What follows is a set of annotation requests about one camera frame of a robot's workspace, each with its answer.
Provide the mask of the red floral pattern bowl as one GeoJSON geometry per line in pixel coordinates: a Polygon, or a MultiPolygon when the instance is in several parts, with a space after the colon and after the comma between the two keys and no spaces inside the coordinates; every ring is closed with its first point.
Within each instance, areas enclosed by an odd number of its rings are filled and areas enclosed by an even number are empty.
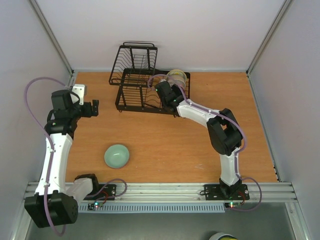
{"type": "Polygon", "coordinates": [[[170,86],[179,85],[180,87],[185,88],[187,80],[183,75],[173,74],[167,77],[167,81],[169,82],[170,86]]]}

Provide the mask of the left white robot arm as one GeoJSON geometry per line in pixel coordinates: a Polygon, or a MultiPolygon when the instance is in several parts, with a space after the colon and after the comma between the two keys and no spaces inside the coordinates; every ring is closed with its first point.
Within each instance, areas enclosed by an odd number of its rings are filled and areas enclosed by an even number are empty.
{"type": "Polygon", "coordinates": [[[95,174],[75,178],[66,187],[67,162],[77,123],[81,118],[96,117],[99,101],[85,102],[87,88],[77,84],[70,90],[52,93],[52,110],[43,127],[46,152],[42,173],[33,196],[25,199],[24,208],[38,228],[73,224],[78,218],[78,206],[88,197],[96,199],[101,187],[95,174]]]}

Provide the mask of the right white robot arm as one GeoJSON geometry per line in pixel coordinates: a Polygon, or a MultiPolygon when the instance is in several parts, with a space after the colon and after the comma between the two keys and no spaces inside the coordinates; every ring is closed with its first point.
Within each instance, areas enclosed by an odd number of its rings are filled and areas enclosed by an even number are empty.
{"type": "Polygon", "coordinates": [[[242,184],[239,172],[239,152],[244,132],[232,111],[213,110],[188,99],[178,85],[162,81],[155,86],[163,108],[174,116],[194,121],[208,130],[210,143],[219,154],[221,174],[219,186],[224,198],[234,197],[242,184]]]}

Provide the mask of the blue yellow sun bowl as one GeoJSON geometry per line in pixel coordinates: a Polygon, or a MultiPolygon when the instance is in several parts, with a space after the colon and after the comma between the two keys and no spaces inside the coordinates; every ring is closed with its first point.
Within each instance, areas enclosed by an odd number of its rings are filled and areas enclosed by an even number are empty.
{"type": "Polygon", "coordinates": [[[186,81],[187,75],[180,69],[173,69],[167,73],[168,78],[172,78],[179,81],[186,81]]]}

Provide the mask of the red diamond pattern bowl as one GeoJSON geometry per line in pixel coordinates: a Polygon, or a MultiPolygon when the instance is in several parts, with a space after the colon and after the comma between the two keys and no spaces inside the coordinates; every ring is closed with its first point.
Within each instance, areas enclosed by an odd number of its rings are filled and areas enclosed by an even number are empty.
{"type": "Polygon", "coordinates": [[[179,93],[181,90],[185,92],[186,83],[183,80],[169,79],[168,83],[175,93],[179,93]]]}

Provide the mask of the black wire dish rack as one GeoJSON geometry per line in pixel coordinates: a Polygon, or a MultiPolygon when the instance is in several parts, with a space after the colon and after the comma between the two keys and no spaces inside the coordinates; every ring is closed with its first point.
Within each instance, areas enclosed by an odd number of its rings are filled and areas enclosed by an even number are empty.
{"type": "Polygon", "coordinates": [[[118,86],[115,106],[119,112],[131,111],[177,116],[165,109],[154,87],[168,80],[168,70],[156,69],[158,48],[150,42],[123,42],[119,46],[109,77],[109,84],[118,86]]]}

